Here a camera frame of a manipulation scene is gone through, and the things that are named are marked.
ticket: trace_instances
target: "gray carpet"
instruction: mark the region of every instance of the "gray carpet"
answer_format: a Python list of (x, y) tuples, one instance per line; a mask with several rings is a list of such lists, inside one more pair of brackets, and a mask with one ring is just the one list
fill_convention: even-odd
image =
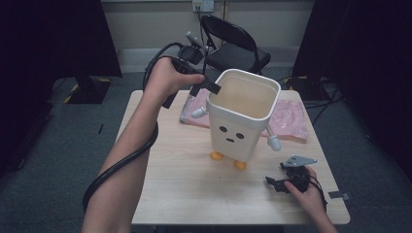
[[(218, 73), (209, 72), (211, 79), (217, 77)], [(274, 80), (288, 73), (289, 67), (264, 70), (264, 76)], [(128, 98), (133, 90), (141, 88), (142, 77), (142, 73), (127, 73), (123, 79), (114, 78), (101, 105), (63, 104), (75, 81), (56, 81), (59, 88), (50, 101), (50, 119), (24, 167), (0, 181), (0, 232), (80, 231), (83, 194), (113, 145)], [(327, 89), (333, 91), (334, 84)], [(321, 109), (308, 109), (310, 118), (314, 119)], [(337, 226), (338, 230), (410, 232), (412, 185), (394, 162), (370, 143), (347, 103), (341, 100), (328, 106), (314, 126), (340, 190), (351, 195), (346, 201), (351, 222)], [(278, 230), (267, 226), (242, 232), (266, 232), (264, 229)], [(151, 226), (132, 227), (132, 232), (152, 230)], [(241, 230), (226, 227), (223, 231)], [(313, 226), (285, 226), (284, 231), (317, 232)]]

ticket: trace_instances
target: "black folding chair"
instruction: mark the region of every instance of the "black folding chair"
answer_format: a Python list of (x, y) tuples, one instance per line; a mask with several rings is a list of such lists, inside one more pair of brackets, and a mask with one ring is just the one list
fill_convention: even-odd
[[(206, 46), (214, 49), (205, 57), (203, 70), (209, 65), (221, 72), (239, 69), (261, 75), (261, 69), (270, 61), (270, 53), (258, 48), (242, 27), (210, 15), (203, 16), (200, 25), (207, 36)], [(224, 43), (217, 47), (212, 35)]]

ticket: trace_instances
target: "chair backrest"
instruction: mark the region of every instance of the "chair backrest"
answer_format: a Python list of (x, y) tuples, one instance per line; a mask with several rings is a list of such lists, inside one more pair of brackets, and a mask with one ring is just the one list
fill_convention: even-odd
[(251, 35), (242, 27), (214, 16), (203, 16), (200, 20), (208, 40), (216, 48), (210, 34), (242, 49), (256, 51), (257, 44)]

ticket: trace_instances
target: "hand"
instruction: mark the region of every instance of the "hand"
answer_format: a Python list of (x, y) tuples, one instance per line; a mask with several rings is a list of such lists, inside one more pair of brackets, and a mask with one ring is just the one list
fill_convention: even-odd
[(162, 57), (152, 70), (145, 92), (157, 96), (160, 94), (159, 97), (165, 100), (183, 85), (202, 83), (204, 79), (200, 74), (184, 75), (177, 72), (171, 58)]
[[(308, 166), (306, 166), (306, 169), (309, 175), (316, 179), (316, 172)], [(291, 192), (294, 198), (296, 198), (297, 202), (309, 216), (314, 217), (318, 214), (326, 214), (321, 193), (313, 184), (309, 183), (308, 189), (303, 193), (290, 182), (285, 182), (285, 187)]]

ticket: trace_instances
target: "pink cloth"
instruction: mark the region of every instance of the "pink cloth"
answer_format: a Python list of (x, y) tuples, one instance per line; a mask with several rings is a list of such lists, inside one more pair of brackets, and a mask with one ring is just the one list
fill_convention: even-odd
[[(193, 118), (191, 116), (191, 113), (195, 110), (201, 107), (206, 108), (206, 96), (208, 94), (208, 90), (200, 89), (196, 97), (189, 95), (182, 109), (180, 117), (182, 123), (209, 128), (208, 116), (201, 118)], [(293, 136), (306, 140), (309, 135), (306, 128), (303, 106), (298, 101), (278, 100), (273, 115), (269, 120), (269, 125), (278, 136)], [(261, 136), (268, 136), (266, 130), (262, 132)]]

